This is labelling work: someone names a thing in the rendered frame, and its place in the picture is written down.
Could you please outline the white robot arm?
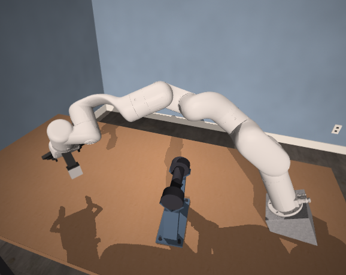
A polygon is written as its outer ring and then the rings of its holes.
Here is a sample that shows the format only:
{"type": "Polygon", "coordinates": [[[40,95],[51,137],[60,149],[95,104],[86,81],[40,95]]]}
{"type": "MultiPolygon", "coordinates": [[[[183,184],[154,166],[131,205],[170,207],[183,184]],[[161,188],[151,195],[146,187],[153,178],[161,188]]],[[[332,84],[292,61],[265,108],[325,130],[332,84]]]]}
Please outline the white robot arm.
{"type": "Polygon", "coordinates": [[[303,203],[311,202],[309,197],[301,198],[306,194],[298,194],[293,188],[288,172],[289,155],[229,99],[210,91],[194,94],[161,81],[123,97],[109,94],[87,96],[70,106],[72,124],[58,119],[48,125],[47,136],[56,151],[65,152],[62,156],[71,179],[83,172],[70,150],[75,144],[90,145],[101,140],[93,108],[104,104],[115,107],[129,122],[164,108],[182,114],[189,121],[211,119],[228,133],[239,153],[258,168],[269,196],[268,207],[273,214],[292,216],[302,209],[303,203]]]}

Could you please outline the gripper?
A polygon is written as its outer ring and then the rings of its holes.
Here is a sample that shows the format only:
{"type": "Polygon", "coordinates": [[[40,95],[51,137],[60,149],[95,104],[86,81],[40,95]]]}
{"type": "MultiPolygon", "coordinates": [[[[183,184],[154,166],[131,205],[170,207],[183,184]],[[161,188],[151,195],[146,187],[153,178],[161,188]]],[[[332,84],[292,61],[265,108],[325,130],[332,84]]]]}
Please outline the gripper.
{"type": "MultiPolygon", "coordinates": [[[[74,147],[73,147],[73,149],[72,150],[70,150],[70,152],[74,152],[74,151],[78,151],[78,152],[80,152],[80,149],[82,148],[82,146],[83,146],[84,144],[75,144],[74,145],[74,147]]],[[[42,159],[43,160],[56,160],[56,162],[57,162],[57,159],[56,158],[60,158],[60,157],[62,157],[62,153],[65,153],[65,152],[59,152],[59,151],[56,151],[54,148],[53,148],[53,146],[52,146],[52,144],[51,144],[51,142],[49,142],[49,145],[48,145],[48,147],[49,147],[49,150],[50,150],[50,152],[48,152],[48,153],[46,153],[45,155],[43,155],[42,156],[42,159]]]]}

